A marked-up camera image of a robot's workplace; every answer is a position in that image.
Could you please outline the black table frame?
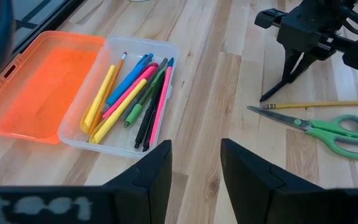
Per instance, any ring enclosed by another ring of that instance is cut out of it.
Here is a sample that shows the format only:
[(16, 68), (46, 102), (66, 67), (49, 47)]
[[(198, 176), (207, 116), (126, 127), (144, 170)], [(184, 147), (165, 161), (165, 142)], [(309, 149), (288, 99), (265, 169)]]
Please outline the black table frame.
[(56, 30), (84, 0), (12, 0), (16, 31), (12, 57), (42, 32)]

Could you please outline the green handled scissors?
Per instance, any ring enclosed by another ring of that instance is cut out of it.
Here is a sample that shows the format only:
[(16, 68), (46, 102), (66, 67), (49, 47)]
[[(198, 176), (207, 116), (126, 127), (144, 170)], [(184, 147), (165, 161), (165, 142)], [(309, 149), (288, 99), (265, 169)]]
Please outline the green handled scissors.
[(358, 116), (356, 115), (344, 114), (330, 121), (320, 119), (304, 120), (255, 106), (248, 106), (247, 108), (270, 119), (302, 129), (307, 135), (324, 142), (334, 153), (358, 160), (358, 152), (349, 151), (338, 146), (339, 142), (358, 146)]

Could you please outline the black capped pen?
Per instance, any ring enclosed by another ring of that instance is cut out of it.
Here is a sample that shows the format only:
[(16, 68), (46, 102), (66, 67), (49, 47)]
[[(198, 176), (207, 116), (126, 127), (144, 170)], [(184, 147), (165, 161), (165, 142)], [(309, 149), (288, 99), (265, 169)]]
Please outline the black capped pen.
[(137, 133), (137, 136), (136, 136), (136, 139), (135, 139), (135, 146), (134, 147), (136, 149), (139, 148), (140, 144), (142, 143), (142, 141), (144, 139), (145, 133), (147, 132), (147, 128), (148, 128), (148, 125), (150, 123), (150, 118), (152, 116), (152, 112), (153, 112), (154, 108), (157, 105), (158, 98), (160, 96), (160, 92), (161, 92), (161, 89), (163, 87), (164, 79), (165, 79), (165, 72), (163, 72), (161, 74), (161, 76), (158, 77), (157, 82), (154, 85), (154, 90), (152, 92), (152, 96), (151, 96), (151, 100), (149, 102), (149, 106), (148, 106), (148, 108), (147, 108), (147, 110), (145, 112), (145, 115), (143, 117), (141, 126), (140, 126), (140, 128), (138, 130), (138, 133)]

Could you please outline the slim black pen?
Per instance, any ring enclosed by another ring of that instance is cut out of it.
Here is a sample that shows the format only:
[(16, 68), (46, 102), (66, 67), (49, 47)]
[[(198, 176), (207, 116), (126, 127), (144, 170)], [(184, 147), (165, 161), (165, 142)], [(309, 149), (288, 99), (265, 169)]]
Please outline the slim black pen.
[(149, 125), (148, 125), (147, 131), (145, 134), (145, 139), (143, 142), (143, 150), (142, 150), (143, 152), (148, 151), (149, 147), (150, 147), (150, 138), (152, 135), (156, 112), (157, 112), (157, 106), (154, 107), (151, 117), (150, 117), (150, 120), (149, 120)]

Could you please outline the green pen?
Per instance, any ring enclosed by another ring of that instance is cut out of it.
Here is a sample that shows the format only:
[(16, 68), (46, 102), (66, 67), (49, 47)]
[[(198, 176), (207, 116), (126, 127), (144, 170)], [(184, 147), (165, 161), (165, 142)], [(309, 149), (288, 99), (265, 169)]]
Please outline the green pen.
[(136, 122), (137, 118), (140, 116), (144, 108), (144, 105), (148, 102), (158, 78), (166, 70), (166, 68), (167, 66), (165, 65), (163, 68), (159, 69), (157, 71), (157, 74), (153, 77), (152, 81), (146, 86), (144, 93), (141, 94), (141, 98), (137, 101), (137, 103), (135, 104), (132, 111), (129, 113), (129, 115), (127, 116), (124, 122), (125, 128), (129, 127), (130, 125)]

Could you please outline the orange pencil silver ferrule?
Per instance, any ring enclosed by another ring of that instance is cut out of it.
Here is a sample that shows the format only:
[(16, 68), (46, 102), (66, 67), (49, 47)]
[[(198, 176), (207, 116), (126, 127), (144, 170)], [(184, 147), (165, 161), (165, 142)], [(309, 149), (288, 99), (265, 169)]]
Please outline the orange pencil silver ferrule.
[(114, 82), (115, 82), (115, 80), (117, 78), (117, 75), (121, 71), (121, 68), (122, 68), (122, 65), (124, 63), (124, 60), (125, 60), (126, 56), (127, 56), (127, 52), (124, 52), (122, 54), (122, 56), (121, 56), (120, 61), (117, 64), (117, 68), (115, 68), (113, 70), (112, 77), (111, 77), (111, 79), (110, 79), (110, 81), (109, 81), (109, 83), (107, 85), (106, 91), (104, 92), (104, 95), (103, 95), (102, 100), (101, 100), (101, 104), (100, 104), (100, 106), (99, 106), (99, 108), (98, 108), (98, 110), (96, 112), (96, 115), (95, 115), (94, 120), (93, 120), (93, 122), (91, 124), (91, 127), (89, 128), (88, 134), (91, 134), (94, 131), (94, 129), (97, 127), (99, 122), (100, 122), (100, 119), (101, 119), (101, 116), (102, 116), (102, 110), (104, 108), (104, 104), (105, 104), (106, 99), (108, 98), (108, 96), (111, 94), (111, 90), (112, 90), (112, 88), (114, 86)]

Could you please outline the yellow highlighter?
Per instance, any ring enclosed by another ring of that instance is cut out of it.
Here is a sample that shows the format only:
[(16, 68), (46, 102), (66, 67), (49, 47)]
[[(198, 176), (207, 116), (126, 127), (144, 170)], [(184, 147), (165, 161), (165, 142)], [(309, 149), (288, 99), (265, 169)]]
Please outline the yellow highlighter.
[(102, 98), (107, 90), (108, 84), (112, 78), (114, 70), (115, 70), (115, 66), (111, 65), (94, 100), (92, 101), (92, 103), (89, 105), (89, 107), (87, 107), (87, 109), (83, 113), (82, 119), (80, 121), (80, 128), (86, 134), (90, 133), (91, 125), (92, 125), (94, 118), (96, 116), (96, 112), (97, 112), (99, 106), (101, 105)]
[(105, 137), (108, 131), (113, 127), (119, 117), (122, 115), (124, 110), (129, 106), (129, 103), (138, 95), (138, 93), (146, 85), (147, 80), (141, 79), (134, 89), (128, 94), (124, 101), (114, 110), (113, 113), (102, 123), (94, 134), (89, 137), (89, 143), (99, 144), (99, 142)]

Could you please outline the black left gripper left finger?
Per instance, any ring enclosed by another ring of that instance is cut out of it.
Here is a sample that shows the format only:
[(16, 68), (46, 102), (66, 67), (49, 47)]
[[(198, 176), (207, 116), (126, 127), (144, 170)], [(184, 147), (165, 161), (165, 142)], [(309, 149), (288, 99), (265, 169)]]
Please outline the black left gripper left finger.
[(172, 142), (162, 141), (130, 168), (105, 183), (112, 224), (165, 224), (172, 184)]

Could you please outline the blue pen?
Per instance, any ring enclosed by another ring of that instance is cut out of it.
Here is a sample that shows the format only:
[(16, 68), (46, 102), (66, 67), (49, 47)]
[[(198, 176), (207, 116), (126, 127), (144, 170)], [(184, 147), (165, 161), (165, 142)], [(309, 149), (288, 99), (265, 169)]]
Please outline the blue pen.
[(149, 53), (142, 57), (132, 71), (123, 79), (119, 86), (108, 96), (105, 101), (105, 106), (112, 106), (123, 94), (124, 92), (133, 84), (136, 78), (140, 75), (141, 71), (147, 66), (147, 64), (154, 57), (153, 53)]

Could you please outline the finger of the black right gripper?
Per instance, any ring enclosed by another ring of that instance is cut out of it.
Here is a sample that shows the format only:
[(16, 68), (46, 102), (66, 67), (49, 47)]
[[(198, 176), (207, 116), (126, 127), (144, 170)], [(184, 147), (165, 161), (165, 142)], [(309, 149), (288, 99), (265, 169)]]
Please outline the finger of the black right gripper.
[(291, 83), (296, 79), (296, 73), (293, 72), (293, 69), (301, 55), (302, 53), (297, 50), (285, 48), (285, 63), (283, 68), (283, 81), (285, 83)]
[(303, 72), (305, 72), (309, 66), (314, 62), (314, 57), (303, 57), (298, 66), (290, 75), (289, 82), (293, 83)]

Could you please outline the black pen white print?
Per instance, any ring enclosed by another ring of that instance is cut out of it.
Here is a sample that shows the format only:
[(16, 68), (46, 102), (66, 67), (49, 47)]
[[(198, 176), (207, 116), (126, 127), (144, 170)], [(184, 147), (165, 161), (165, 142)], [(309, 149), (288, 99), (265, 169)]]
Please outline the black pen white print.
[(269, 99), (271, 96), (273, 96), (278, 90), (280, 90), (282, 87), (284, 87), (286, 84), (288, 83), (287, 80), (281, 80), (280, 82), (278, 82), (275, 86), (273, 86), (271, 89), (269, 89), (269, 91), (267, 91), (266, 93), (264, 93), (261, 98), (260, 98), (260, 102), (263, 102), (267, 99)]

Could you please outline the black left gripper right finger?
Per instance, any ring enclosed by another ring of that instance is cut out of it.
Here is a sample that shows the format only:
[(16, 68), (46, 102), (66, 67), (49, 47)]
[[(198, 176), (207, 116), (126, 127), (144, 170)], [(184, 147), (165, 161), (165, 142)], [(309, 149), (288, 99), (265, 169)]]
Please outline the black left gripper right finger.
[(329, 220), (323, 189), (221, 140), (224, 181), (238, 224), (319, 224)]

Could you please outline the pink highlighter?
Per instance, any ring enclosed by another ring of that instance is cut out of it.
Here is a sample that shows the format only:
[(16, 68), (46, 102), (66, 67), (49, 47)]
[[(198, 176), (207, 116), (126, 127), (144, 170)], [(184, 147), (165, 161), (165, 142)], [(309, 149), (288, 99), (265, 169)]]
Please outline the pink highlighter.
[(117, 107), (127, 98), (127, 96), (133, 91), (133, 89), (138, 85), (141, 79), (148, 79), (149, 76), (157, 69), (158, 64), (152, 63), (151, 65), (146, 66), (142, 74), (135, 80), (135, 82), (120, 96), (120, 98), (110, 106), (102, 115), (103, 119), (109, 118), (109, 116), (117, 109)]

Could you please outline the clear plastic supply box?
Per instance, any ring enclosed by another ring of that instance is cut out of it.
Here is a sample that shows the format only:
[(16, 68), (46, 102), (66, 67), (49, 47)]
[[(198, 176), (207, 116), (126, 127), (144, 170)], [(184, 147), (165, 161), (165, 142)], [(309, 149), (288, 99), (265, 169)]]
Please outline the clear plastic supply box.
[(161, 62), (165, 58), (173, 58), (176, 62), (179, 49), (170, 42), (135, 37), (108, 38), (62, 119), (58, 129), (58, 137), (61, 142), (81, 149), (130, 158), (141, 158), (149, 153), (148, 151), (144, 152), (142, 147), (138, 149), (134, 147), (135, 137), (143, 116), (140, 116), (128, 128), (124, 127), (123, 120), (118, 120), (99, 144), (89, 143), (89, 135), (80, 128), (83, 113), (92, 104), (109, 67), (118, 63), (123, 52), (127, 52), (127, 57), (114, 84), (115, 86), (118, 86), (125, 79), (143, 55), (152, 53), (154, 62)]

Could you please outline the yellow pencil black ferrule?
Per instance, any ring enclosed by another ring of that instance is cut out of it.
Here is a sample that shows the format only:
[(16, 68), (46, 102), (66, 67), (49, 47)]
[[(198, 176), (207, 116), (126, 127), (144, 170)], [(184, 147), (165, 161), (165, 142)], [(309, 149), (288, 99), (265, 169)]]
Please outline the yellow pencil black ferrule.
[(324, 101), (307, 103), (266, 103), (262, 105), (263, 109), (284, 109), (284, 108), (310, 108), (310, 107), (330, 107), (330, 106), (358, 106), (356, 101)]

